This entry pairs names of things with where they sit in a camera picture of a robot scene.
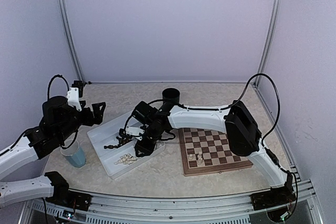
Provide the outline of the white plastic tray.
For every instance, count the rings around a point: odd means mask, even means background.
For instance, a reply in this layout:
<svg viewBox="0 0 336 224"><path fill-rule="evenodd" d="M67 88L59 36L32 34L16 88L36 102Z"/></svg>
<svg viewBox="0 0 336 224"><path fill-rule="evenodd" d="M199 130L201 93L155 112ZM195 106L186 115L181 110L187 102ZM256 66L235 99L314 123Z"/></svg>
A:
<svg viewBox="0 0 336 224"><path fill-rule="evenodd" d="M116 137L119 136L119 129L124 127L124 124L130 115L131 112L125 113L87 133L101 164L111 179L116 179L124 175L165 150L165 143L158 141L154 152L150 156L141 157L135 163L130 165L115 165L114 162L124 154L130 153L135 156L134 147L137 139L133 138L131 142L113 150L105 150L103 146L118 143Z"/></svg>

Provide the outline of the wooden chess board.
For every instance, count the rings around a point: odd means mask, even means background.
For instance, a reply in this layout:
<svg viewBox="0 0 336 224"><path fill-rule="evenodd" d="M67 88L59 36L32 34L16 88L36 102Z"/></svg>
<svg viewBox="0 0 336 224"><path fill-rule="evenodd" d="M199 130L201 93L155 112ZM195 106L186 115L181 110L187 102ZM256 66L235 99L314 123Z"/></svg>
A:
<svg viewBox="0 0 336 224"><path fill-rule="evenodd" d="M178 130L184 176L201 176L247 169L253 166L245 157L233 154L227 135L214 130L183 128ZM203 163L197 164L198 152Z"/></svg>

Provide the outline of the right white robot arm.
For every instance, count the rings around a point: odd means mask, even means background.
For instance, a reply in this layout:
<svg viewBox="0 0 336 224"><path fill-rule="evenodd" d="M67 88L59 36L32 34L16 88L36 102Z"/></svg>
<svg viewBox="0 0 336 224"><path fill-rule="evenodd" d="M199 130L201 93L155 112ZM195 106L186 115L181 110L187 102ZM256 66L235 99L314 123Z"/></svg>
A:
<svg viewBox="0 0 336 224"><path fill-rule="evenodd" d="M160 108L141 101L131 116L145 126L135 144L139 157L153 153L163 133L172 129L195 128L214 130L227 135L230 151L251 161L267 180L270 188L251 195L256 209L288 204L298 199L293 174L281 167L278 157L264 141L258 124L242 101L221 107L186 106L163 99Z"/></svg>

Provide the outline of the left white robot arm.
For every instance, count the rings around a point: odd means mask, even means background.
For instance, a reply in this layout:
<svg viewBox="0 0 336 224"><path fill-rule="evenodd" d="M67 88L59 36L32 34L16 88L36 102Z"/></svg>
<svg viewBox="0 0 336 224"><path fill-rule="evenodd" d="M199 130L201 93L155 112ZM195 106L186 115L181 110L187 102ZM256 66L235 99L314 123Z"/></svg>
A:
<svg viewBox="0 0 336 224"><path fill-rule="evenodd" d="M64 145L79 128L102 123L106 103L94 103L86 107L85 102L79 108L70 106L63 96L48 99L42 105L43 117L40 124L27 129L14 144L1 152L1 178L28 163L43 159L55 149ZM73 201L69 184L58 172L47 172L36 178L16 182L1 182L1 207L7 207L22 201L45 198L66 206Z"/></svg>

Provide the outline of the white chess pieces pile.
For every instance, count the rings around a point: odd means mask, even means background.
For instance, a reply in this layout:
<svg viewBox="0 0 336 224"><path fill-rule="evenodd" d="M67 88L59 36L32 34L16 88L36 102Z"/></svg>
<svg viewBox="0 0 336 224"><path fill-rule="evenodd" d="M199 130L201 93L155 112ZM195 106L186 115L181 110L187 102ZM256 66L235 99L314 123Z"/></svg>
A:
<svg viewBox="0 0 336 224"><path fill-rule="evenodd" d="M130 165L139 160L138 157L131 155L130 153L124 154L117 161L114 162L115 165Z"/></svg>

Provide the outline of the dark chess pieces pile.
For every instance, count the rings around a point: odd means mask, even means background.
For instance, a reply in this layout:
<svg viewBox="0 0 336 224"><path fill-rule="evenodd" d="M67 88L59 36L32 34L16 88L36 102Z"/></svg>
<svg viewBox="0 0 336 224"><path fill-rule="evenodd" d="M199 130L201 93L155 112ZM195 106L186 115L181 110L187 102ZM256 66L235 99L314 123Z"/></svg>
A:
<svg viewBox="0 0 336 224"><path fill-rule="evenodd" d="M118 140L117 144L109 144L109 145L104 145L103 148L105 150L113 150L113 149L117 149L120 148L124 145L126 145L127 143L131 142L133 139L133 136L130 135L126 135L126 136L117 136L116 139Z"/></svg>

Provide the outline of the light blue pitcher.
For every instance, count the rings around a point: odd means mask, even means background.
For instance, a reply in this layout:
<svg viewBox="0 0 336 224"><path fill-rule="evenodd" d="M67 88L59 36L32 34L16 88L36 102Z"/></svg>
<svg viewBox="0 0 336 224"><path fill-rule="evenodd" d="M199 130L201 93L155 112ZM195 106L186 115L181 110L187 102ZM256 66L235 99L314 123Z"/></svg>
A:
<svg viewBox="0 0 336 224"><path fill-rule="evenodd" d="M77 140L72 143L72 140L65 141L65 148L61 148L62 156L76 168L81 168L86 164L85 154Z"/></svg>

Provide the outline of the dark green cup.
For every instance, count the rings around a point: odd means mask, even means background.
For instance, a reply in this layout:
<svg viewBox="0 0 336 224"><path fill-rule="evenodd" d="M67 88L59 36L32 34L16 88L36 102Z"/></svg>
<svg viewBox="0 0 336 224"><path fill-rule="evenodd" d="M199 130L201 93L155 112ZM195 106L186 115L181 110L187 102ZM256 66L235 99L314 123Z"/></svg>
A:
<svg viewBox="0 0 336 224"><path fill-rule="evenodd" d="M162 104L171 103L178 105L180 102L180 91L176 88L166 88L162 91Z"/></svg>

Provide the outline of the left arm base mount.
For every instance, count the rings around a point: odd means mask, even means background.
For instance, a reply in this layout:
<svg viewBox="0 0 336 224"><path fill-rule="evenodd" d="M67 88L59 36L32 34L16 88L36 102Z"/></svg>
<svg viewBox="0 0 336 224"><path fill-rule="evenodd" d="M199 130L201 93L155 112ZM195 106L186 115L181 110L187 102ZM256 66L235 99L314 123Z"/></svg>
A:
<svg viewBox="0 0 336 224"><path fill-rule="evenodd" d="M90 194L69 190L63 199L49 197L46 198L46 201L73 210L88 211L91 199L92 196Z"/></svg>

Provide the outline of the left aluminium frame post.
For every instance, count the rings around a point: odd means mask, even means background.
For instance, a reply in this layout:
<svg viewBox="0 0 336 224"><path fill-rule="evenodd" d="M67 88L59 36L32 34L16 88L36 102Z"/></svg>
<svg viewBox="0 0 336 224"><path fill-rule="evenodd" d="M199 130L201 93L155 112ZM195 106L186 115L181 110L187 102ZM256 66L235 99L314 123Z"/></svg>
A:
<svg viewBox="0 0 336 224"><path fill-rule="evenodd" d="M74 38L71 32L70 22L69 22L67 8L66 8L66 1L65 0L57 0L57 1L58 1L62 25L64 28L65 37L66 37L66 42L67 42L69 52L70 52L70 59L73 64L75 74L80 81L85 82L86 81L85 75L83 74L83 70L80 65L80 61L79 61L77 51L75 48Z"/></svg>

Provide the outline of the aluminium frame post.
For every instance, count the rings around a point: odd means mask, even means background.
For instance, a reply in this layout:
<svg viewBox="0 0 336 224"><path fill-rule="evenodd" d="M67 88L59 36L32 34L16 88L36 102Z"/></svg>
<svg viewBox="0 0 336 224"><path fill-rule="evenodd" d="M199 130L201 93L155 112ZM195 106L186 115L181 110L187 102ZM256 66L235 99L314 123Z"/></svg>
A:
<svg viewBox="0 0 336 224"><path fill-rule="evenodd" d="M70 22L69 22L67 8L66 8L66 1L65 0L57 0L57 1L58 1L62 25L64 28L65 37L66 37L66 42L67 42L69 52L70 52L70 59L73 64L75 74L80 81L85 82L86 81L85 75L83 74L83 70L80 65L80 61L79 61L77 51L75 48L74 38L71 32Z"/></svg>
<svg viewBox="0 0 336 224"><path fill-rule="evenodd" d="M269 21L269 25L268 25L266 40L265 40L265 43L264 43L263 52L262 52L262 56L261 56L261 60L260 60L260 63L259 63L257 73L264 73L264 71L265 71L266 63L267 63L269 53L270 53L270 49L271 49L272 39L273 39L274 32L275 32L275 29L276 29L278 12L279 12L279 9L280 9L280 3L281 3L281 0L274 0L273 4L272 4L270 21Z"/></svg>

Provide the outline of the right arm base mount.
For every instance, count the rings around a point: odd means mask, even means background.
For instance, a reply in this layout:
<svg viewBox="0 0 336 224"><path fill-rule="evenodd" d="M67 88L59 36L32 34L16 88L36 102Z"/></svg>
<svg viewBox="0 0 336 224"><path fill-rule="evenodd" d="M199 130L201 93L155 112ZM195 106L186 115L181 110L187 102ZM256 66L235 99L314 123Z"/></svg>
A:
<svg viewBox="0 0 336 224"><path fill-rule="evenodd" d="M262 210L296 201L294 193L265 191L250 196L253 210Z"/></svg>

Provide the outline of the aluminium front rail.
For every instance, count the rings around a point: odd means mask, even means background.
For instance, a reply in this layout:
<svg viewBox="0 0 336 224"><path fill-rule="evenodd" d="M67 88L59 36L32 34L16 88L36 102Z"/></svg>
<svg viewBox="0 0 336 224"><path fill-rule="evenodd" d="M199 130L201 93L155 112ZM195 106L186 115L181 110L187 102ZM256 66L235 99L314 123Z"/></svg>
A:
<svg viewBox="0 0 336 224"><path fill-rule="evenodd" d="M87 210L30 200L19 223L271 223L285 205L256 209L252 193L196 198L144 198L90 193Z"/></svg>

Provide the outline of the right aluminium frame post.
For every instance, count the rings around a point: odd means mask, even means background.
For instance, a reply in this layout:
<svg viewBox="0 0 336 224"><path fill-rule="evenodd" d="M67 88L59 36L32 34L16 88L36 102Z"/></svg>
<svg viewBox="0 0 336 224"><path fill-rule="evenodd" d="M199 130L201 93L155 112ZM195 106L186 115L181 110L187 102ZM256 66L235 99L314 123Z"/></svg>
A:
<svg viewBox="0 0 336 224"><path fill-rule="evenodd" d="M260 60L260 63L259 63L257 73L264 73L264 71L265 71L266 63L267 63L269 53L270 53L270 49L271 49L272 39L273 39L274 32L275 32L275 29L276 29L278 12L279 12L279 9L280 9L280 3L281 3L281 0L274 0L273 4L272 4L270 21L269 21L269 25L268 25L266 40L265 40L265 43L264 43L263 52L262 52L262 56L261 56L261 60Z"/></svg>

